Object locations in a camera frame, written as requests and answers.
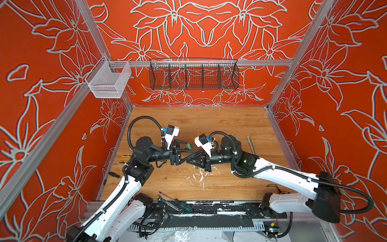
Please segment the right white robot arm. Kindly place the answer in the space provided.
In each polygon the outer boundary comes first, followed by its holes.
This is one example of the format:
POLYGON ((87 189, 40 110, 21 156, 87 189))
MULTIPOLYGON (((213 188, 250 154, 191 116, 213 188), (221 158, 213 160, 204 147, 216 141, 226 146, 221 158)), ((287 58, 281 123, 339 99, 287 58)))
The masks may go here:
POLYGON ((342 214, 361 214, 369 212, 375 205, 365 192, 338 184, 327 172, 320 174, 305 173, 274 164, 242 150, 241 143, 233 136, 219 132, 223 136, 219 148, 213 132, 209 136, 202 134, 195 138, 200 151, 187 157, 188 164, 211 172, 215 164, 229 163, 231 172, 238 178, 258 178, 268 180, 294 191, 293 194, 266 193, 261 201, 261 210, 267 216, 285 212, 302 212, 315 215, 330 223, 339 223, 342 214), (364 208, 341 209, 341 191, 348 190, 367 200, 364 208))

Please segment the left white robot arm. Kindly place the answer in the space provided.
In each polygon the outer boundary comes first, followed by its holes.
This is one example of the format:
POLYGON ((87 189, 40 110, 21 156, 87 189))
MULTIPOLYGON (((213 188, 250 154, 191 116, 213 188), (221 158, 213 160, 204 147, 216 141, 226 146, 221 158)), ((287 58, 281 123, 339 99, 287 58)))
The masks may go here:
POLYGON ((158 164, 170 160, 171 163, 183 163, 181 153, 190 153, 189 149, 179 147, 180 140, 174 140, 179 127, 167 128, 150 116, 135 118, 127 131, 127 142, 133 154, 125 163, 121 181, 105 200, 102 206, 81 226, 73 226, 66 235, 68 242, 115 242, 139 218, 143 217, 153 202, 152 198, 140 193, 140 189, 154 171, 152 163, 158 164), (141 137, 133 145, 132 128, 140 120, 151 120, 156 124, 161 136, 161 146, 156 146, 149 137, 141 137))

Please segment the silver wrench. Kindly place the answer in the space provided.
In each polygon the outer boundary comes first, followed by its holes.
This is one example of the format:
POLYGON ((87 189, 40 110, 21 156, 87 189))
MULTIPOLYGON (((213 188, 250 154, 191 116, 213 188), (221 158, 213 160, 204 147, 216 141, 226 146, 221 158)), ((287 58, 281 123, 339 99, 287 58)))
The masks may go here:
POLYGON ((172 209, 174 209, 175 211, 178 212, 178 214, 183 214, 184 210, 181 209, 181 208, 178 208, 177 206, 175 206, 174 204, 172 204, 171 202, 165 200, 164 198, 162 198, 162 196, 158 196, 158 199, 162 202, 164 202, 166 205, 168 205, 169 207, 171 207, 172 209))

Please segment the yellow black pliers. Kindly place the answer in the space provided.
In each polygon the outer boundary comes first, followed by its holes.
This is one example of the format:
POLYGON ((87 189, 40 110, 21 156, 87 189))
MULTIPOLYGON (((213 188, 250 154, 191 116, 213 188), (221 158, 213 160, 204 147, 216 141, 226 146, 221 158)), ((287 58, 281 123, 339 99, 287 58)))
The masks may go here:
POLYGON ((129 162, 130 158, 131 158, 130 155, 122 155, 122 158, 119 161, 119 163, 127 163, 127 162, 129 162))

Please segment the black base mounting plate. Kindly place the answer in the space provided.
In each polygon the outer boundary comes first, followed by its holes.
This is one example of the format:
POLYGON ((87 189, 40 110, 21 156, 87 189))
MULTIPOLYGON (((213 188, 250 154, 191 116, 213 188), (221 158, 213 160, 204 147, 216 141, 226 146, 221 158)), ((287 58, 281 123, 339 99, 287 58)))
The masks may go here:
POLYGON ((171 206, 161 200, 154 200, 152 204, 146 206, 146 215, 152 211, 162 211, 168 215, 176 216, 210 216, 210 215, 229 215, 229 216, 246 216, 247 218, 263 219, 287 219, 288 214, 269 214, 261 209, 260 201, 211 201, 196 200, 186 201, 192 207, 191 212, 178 212, 171 206))

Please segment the small green circuit board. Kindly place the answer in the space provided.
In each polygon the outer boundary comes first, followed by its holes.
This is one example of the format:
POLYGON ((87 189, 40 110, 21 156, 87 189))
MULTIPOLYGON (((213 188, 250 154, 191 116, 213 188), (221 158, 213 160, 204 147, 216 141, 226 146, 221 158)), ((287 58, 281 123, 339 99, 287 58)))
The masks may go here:
POLYGON ((268 224, 265 228, 266 233, 272 236, 278 235, 280 230, 281 228, 277 225, 277 223, 274 223, 274 222, 268 224))

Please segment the green handled screwdriver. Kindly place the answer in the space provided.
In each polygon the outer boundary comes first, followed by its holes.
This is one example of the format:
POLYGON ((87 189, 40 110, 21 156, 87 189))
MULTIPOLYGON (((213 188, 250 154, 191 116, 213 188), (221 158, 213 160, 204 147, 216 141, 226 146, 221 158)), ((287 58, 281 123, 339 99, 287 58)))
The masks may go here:
POLYGON ((191 213, 193 212, 193 207, 191 205, 189 205, 188 203, 182 201, 182 200, 179 200, 179 199, 174 199, 168 195, 166 195, 165 193, 162 193, 162 192, 159 192, 159 194, 161 194, 162 196, 168 198, 169 202, 171 202, 172 204, 174 204, 175 206, 177 206, 178 208, 181 208, 184 210, 183 213, 187 212, 187 213, 191 213))

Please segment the black handled screwdriver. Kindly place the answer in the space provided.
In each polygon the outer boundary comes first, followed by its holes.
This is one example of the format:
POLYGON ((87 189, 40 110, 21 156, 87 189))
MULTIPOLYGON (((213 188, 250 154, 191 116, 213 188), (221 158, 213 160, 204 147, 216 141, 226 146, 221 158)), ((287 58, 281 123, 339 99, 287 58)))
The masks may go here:
POLYGON ((115 177, 115 178, 121 178, 120 175, 118 175, 117 173, 115 173, 113 171, 110 171, 108 174, 109 174, 109 176, 112 176, 112 177, 115 177))

